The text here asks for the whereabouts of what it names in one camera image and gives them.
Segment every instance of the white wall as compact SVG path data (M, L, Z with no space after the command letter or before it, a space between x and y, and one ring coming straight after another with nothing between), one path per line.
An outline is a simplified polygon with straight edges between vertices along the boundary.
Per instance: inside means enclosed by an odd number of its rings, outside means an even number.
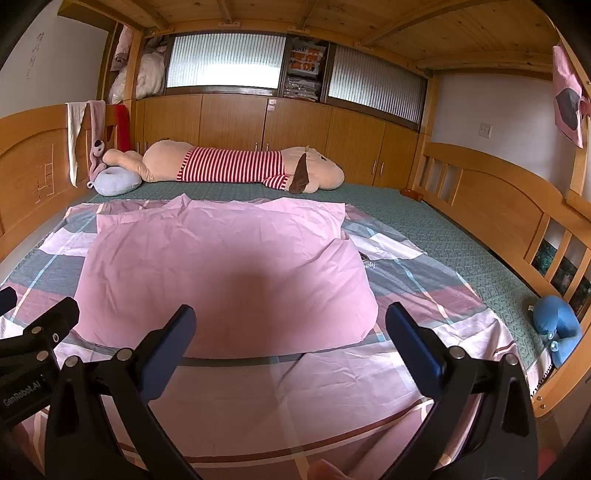
M479 150L515 163L565 193L573 172L575 146L554 124L550 82L510 75L447 75L441 78L432 141ZM491 138L478 135L492 125ZM584 196L591 200L591 168ZM558 248L564 229L553 221L546 240ZM566 257L580 263L584 248L572 240Z
M96 98L107 32L58 17L60 4L43 9L0 70L0 118Z

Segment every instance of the wooden beam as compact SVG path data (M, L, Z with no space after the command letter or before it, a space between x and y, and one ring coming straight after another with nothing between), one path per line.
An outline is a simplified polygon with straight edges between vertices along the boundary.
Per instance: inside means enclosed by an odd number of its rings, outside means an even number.
M144 52L144 36L140 32L134 32L134 37L129 48L129 60L127 61L127 75L125 76L125 91L123 103L129 112L129 124L135 126L136 98L135 88L138 82L139 65ZM135 145L135 128L131 129L131 144Z
M585 177L587 176L587 149L589 148L589 120L581 119L581 135L583 148L576 148L574 152L573 174L570 178L570 190L578 195L583 194Z
M395 18L383 27L370 33L361 39L361 44L367 46L381 38L388 37L396 32L404 30L405 28L430 20L431 18L439 17L440 15L455 10L474 7L475 5L489 4L495 1L504 0L432 0L425 5L421 5L420 7L407 12L400 18Z
M300 18L300 21L297 23L296 29L304 30L304 27L306 26L308 19L312 15L312 10L316 8L317 4L318 0L308 0L308 3L306 3L306 10L304 10L304 14Z
M520 69L496 69L496 68L478 68L478 69L446 69L438 70L440 75L513 75L518 77L527 77L545 82L552 82L552 72L534 72L533 70Z
M226 23L234 22L232 18L232 10L230 9L230 0L217 0L217 5L220 8L220 12L222 13L222 17Z
M414 153L413 166L408 178L407 187L415 190L421 181L425 166L425 146L431 141L433 125L435 124L435 110L437 108L437 97L439 95L440 76L435 75L427 83L427 94L425 96L425 106L423 108L423 117L418 134L417 149Z
M591 98L591 80L589 79L587 73L585 72L585 69L581 65L581 62L579 62L579 59L574 54L573 49L570 48L570 45L564 39L560 32L558 32L558 36L560 37L560 41L562 42L562 45L566 50L566 54L569 56L569 59L573 64L575 72L577 72L577 75L579 75L579 79L581 80L581 84L583 85L585 92L587 92L587 96Z
M160 15L160 12L156 10L152 5L150 5L145 0L124 0L126 4L133 5L134 7L139 8L142 13L150 18L154 25L156 25L161 30L167 30L170 28L170 24L165 20L165 18Z
M112 18L113 20L119 23L123 23L123 25L127 25L129 28L135 31L144 31L143 25L140 25L135 20L131 20L130 17L127 17L126 15L122 14L118 10L115 10L114 8L108 7L107 5L99 2L98 0L72 0L72 3L83 5L84 7L94 10L95 12L98 12L100 14L103 14L106 17Z
M552 55L531 51L473 51L419 60L420 69L448 70L498 67L520 70L552 71Z

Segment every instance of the wooden ceiling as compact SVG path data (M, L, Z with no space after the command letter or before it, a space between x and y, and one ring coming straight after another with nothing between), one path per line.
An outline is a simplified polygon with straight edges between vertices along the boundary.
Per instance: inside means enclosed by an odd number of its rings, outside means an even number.
M218 28L301 32L423 74L498 69L548 76L558 42L531 0L70 1L148 35Z

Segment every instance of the light switch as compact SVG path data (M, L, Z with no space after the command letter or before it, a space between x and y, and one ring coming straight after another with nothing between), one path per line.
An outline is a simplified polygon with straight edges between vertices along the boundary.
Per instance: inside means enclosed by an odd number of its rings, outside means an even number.
M484 137L484 138L490 138L491 137L491 130L492 130L492 125L480 124L480 131L478 132L478 135L480 135L481 137Z

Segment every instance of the window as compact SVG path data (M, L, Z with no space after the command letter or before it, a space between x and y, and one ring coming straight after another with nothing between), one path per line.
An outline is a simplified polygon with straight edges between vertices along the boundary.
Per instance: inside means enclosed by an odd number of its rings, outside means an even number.
M330 98L388 113L418 129L427 80L386 60L336 45Z
M282 35L206 33L176 37L166 86L276 89L284 46Z

